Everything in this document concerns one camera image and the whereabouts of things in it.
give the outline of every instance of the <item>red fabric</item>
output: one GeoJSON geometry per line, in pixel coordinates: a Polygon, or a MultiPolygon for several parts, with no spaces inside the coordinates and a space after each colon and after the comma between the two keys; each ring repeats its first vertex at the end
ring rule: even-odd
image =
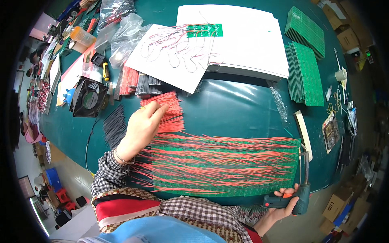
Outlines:
{"type": "Polygon", "coordinates": [[[262,239],[256,231],[252,231],[247,227],[245,227],[245,229],[247,230],[247,232],[251,238],[252,243],[262,243],[262,239]]]}
{"type": "Polygon", "coordinates": [[[153,200],[117,199],[101,202],[96,206],[98,221],[107,217],[135,213],[158,206],[161,202],[153,200]]]}

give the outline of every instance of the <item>checkered sleeve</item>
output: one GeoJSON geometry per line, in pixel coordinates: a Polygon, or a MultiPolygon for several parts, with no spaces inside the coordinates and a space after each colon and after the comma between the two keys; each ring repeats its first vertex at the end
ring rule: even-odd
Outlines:
{"type": "Polygon", "coordinates": [[[126,187],[124,177],[130,172],[130,166],[119,164],[114,158],[113,150],[105,152],[98,160],[98,171],[91,185],[92,196],[97,196],[116,188],[126,187]]]}

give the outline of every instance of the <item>orange bottle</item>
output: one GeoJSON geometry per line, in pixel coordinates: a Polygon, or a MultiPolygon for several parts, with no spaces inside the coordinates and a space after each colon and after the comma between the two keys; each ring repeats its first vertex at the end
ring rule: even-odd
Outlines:
{"type": "Polygon", "coordinates": [[[86,32],[80,26],[72,28],[70,37],[86,47],[90,47],[96,41],[96,37],[86,32]]]}

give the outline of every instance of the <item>wooden strip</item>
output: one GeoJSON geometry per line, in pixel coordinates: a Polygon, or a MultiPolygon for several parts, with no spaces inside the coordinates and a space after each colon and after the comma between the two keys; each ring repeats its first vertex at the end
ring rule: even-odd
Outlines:
{"type": "Polygon", "coordinates": [[[309,162],[311,162],[311,160],[313,159],[312,148],[311,148],[311,142],[309,141],[307,127],[305,126],[303,114],[301,113],[300,110],[298,110],[295,113],[293,113],[293,115],[294,118],[296,119],[296,123],[298,125],[298,130],[300,132],[302,142],[308,150],[309,162]]]}

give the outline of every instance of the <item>yellow and black screwdriver handle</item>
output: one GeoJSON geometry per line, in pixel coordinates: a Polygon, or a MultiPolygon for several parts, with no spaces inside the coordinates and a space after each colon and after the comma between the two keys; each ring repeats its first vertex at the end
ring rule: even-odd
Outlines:
{"type": "Polygon", "coordinates": [[[270,197],[269,195],[265,195],[263,198],[263,206],[266,208],[286,208],[292,198],[299,197],[299,200],[293,208],[292,214],[305,214],[308,209],[310,190],[311,183],[308,182],[301,184],[297,192],[293,195],[284,194],[283,197],[270,197]]]}
{"type": "Polygon", "coordinates": [[[108,62],[103,63],[103,79],[104,81],[109,81],[109,78],[111,75],[109,74],[108,70],[108,62]]]}

